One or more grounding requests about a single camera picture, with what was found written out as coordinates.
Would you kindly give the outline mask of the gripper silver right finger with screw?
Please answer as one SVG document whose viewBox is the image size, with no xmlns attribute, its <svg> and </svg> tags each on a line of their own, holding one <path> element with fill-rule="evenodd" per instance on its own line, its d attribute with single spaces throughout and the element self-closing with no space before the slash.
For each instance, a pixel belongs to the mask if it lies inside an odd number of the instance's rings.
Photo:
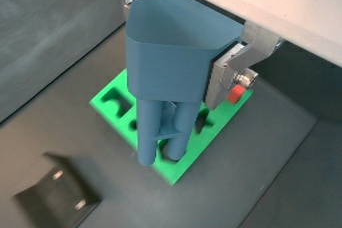
<svg viewBox="0 0 342 228">
<path fill-rule="evenodd" d="M 283 38 L 277 34 L 251 21 L 244 23 L 240 41 L 213 61 L 204 98 L 211 110 L 219 106 L 236 85 L 244 89 L 252 86 L 257 73 L 249 67 L 269 57 L 281 43 Z"/>
</svg>

